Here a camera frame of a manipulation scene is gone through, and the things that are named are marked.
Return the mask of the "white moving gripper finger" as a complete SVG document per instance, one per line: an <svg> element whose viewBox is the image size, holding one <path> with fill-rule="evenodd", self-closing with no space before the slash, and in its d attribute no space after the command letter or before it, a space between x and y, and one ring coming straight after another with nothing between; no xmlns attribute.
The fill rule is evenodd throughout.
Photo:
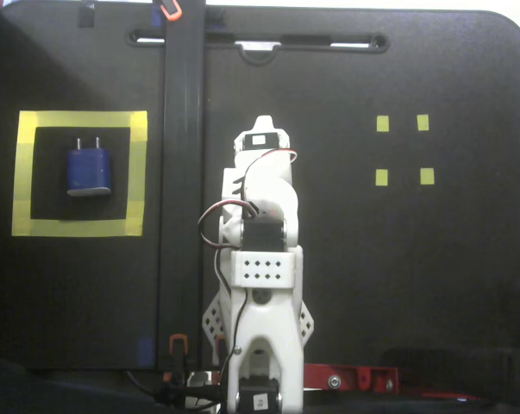
<svg viewBox="0 0 520 414"><path fill-rule="evenodd" d="M282 129L278 129L273 124L271 116L258 116L254 122L253 127L248 133L280 133Z"/></svg>

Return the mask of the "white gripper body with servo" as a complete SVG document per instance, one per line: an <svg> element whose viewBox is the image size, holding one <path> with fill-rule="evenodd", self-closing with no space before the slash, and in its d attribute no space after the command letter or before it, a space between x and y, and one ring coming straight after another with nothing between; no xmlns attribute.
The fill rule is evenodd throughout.
<svg viewBox="0 0 520 414"><path fill-rule="evenodd" d="M234 140L235 166L248 166L269 150L290 147L289 135L283 129L244 131Z"/></svg>

